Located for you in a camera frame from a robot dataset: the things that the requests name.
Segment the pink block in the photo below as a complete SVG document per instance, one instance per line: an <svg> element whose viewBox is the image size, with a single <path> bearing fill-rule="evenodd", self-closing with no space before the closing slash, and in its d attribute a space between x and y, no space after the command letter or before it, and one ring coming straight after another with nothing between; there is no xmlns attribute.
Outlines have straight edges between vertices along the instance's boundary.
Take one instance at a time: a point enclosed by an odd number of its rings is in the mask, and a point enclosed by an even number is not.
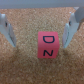
<svg viewBox="0 0 84 84"><path fill-rule="evenodd" d="M38 58L56 58L59 47L57 32L38 32Z"/></svg>

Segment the speckled surface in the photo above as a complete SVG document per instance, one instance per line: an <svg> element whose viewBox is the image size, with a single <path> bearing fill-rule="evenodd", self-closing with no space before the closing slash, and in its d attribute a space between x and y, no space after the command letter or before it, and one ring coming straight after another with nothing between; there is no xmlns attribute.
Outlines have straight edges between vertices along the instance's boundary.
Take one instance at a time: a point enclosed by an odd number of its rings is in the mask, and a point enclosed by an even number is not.
<svg viewBox="0 0 84 84"><path fill-rule="evenodd" d="M62 35L73 8L8 9L17 46L0 33L0 84L84 84L84 24L66 49ZM60 49L56 59L38 59L38 31L56 31Z"/></svg>

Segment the granular brown surface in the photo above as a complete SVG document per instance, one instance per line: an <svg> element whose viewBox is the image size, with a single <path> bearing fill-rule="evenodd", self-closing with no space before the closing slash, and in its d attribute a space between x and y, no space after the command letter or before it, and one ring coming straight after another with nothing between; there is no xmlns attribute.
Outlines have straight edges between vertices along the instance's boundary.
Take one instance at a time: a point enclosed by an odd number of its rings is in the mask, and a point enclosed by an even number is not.
<svg viewBox="0 0 84 84"><path fill-rule="evenodd" d="M66 49L62 35L73 8L0 9L14 28L13 48L0 33L0 84L84 84L84 24ZM38 59L39 31L56 31L60 49L55 59Z"/></svg>

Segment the cork surface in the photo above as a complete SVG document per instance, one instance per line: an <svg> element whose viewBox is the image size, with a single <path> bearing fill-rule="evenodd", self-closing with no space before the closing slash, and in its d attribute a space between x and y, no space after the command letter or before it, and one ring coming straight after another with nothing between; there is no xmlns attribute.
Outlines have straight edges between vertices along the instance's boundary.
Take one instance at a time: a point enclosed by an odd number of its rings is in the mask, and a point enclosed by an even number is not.
<svg viewBox="0 0 84 84"><path fill-rule="evenodd" d="M13 48L0 33L0 84L84 84L84 24L66 49L62 35L73 8L4 9L14 28ZM37 58L39 31L56 31L60 49L55 59Z"/></svg>

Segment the pink square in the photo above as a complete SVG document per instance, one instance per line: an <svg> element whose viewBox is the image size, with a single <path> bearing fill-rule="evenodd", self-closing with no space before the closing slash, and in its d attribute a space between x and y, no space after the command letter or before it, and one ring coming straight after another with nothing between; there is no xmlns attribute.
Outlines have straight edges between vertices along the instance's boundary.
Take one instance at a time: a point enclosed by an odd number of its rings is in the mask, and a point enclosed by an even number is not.
<svg viewBox="0 0 84 84"><path fill-rule="evenodd" d="M38 32L38 58L56 58L59 47L57 32Z"/></svg>

